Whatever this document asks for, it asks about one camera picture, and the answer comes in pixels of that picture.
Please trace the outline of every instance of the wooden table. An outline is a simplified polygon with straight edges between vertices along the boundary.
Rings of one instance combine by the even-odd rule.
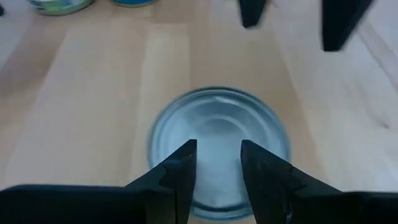
[[[376,2],[338,53],[321,51],[318,0],[274,1],[253,30],[241,27],[232,0],[138,9],[98,0],[62,17],[2,3],[2,188],[125,185],[147,171],[159,111],[223,85],[275,110],[299,169],[341,190],[398,189],[395,0]]]

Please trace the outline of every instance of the metal lid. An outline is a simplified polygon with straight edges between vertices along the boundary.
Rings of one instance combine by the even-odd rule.
[[[241,170],[243,139],[290,160],[289,139],[276,114],[256,97],[232,88],[195,90],[169,104],[152,128],[150,168],[189,139],[198,140],[192,213],[210,220],[252,214]]]

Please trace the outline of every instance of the blue container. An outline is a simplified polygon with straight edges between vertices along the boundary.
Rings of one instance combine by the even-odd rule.
[[[155,0],[113,0],[115,4],[126,7],[141,7],[152,4]]]
[[[84,9],[94,0],[29,0],[29,2],[41,14],[61,16]]]

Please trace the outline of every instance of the wood grain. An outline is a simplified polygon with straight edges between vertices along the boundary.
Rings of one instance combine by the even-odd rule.
[[[333,54],[321,51],[316,0],[274,1],[251,30],[230,0],[104,0],[63,17],[11,4],[0,20],[1,187],[125,185],[147,171],[147,135],[167,103],[221,85],[275,110],[299,169],[341,190],[398,188],[394,0],[375,3]]]

